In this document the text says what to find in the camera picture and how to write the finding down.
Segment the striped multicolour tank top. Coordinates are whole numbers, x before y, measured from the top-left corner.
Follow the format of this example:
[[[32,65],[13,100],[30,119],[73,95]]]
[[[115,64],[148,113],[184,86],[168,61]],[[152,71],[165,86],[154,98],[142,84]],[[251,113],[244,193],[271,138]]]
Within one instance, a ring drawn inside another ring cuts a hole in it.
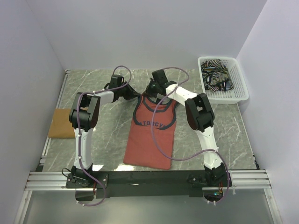
[[[205,90],[230,91],[234,88],[228,68],[220,59],[204,60],[200,64]]]

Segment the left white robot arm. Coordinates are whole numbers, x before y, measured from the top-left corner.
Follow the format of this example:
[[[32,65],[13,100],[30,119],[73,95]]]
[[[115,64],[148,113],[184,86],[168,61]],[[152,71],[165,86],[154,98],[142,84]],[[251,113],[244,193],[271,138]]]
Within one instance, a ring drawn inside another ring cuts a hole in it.
[[[124,98],[131,100],[139,97],[121,75],[112,75],[104,89],[93,92],[78,92],[75,96],[69,121],[75,133],[76,156],[71,173],[78,184],[87,188],[93,183],[93,163],[91,159],[91,140],[97,125],[100,107]]]

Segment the tan ribbed tank top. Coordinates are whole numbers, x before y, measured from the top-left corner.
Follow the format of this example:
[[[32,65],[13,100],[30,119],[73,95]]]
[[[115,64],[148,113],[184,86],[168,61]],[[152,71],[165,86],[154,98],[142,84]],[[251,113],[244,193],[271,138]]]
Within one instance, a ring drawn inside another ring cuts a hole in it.
[[[74,139],[75,133],[69,121],[70,109],[55,109],[48,138]]]

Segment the rust red tank top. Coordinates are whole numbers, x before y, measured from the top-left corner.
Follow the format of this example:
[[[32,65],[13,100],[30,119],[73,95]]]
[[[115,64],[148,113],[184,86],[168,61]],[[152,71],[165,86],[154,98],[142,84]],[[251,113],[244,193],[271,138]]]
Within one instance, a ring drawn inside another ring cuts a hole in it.
[[[171,168],[177,105],[172,99],[156,105],[147,96],[138,98],[123,163],[163,170]]]

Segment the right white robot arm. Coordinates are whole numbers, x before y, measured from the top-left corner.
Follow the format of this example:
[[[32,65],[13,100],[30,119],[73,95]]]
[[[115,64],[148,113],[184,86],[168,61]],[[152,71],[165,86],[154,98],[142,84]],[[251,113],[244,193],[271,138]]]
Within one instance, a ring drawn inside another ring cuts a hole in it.
[[[154,134],[154,127],[151,125],[150,130],[154,144],[163,156],[172,161],[187,161],[203,154],[206,183],[210,186],[216,186],[225,176],[227,177],[227,182],[229,182],[230,176],[228,166],[218,151],[214,137],[215,115],[207,95],[204,93],[197,94],[181,87],[181,85],[187,82],[190,78],[185,70],[170,67],[170,69],[177,69],[187,75],[187,78],[184,81],[176,83],[167,79],[165,74],[165,70],[167,69],[168,68],[166,67],[152,72],[152,78],[145,91],[150,97],[156,97],[158,94],[163,96],[154,109],[151,121],[154,121],[158,106],[161,105],[163,100],[166,98],[175,100],[185,107],[187,122],[190,128],[196,132],[201,145],[201,151],[182,159],[167,155],[158,145]]]

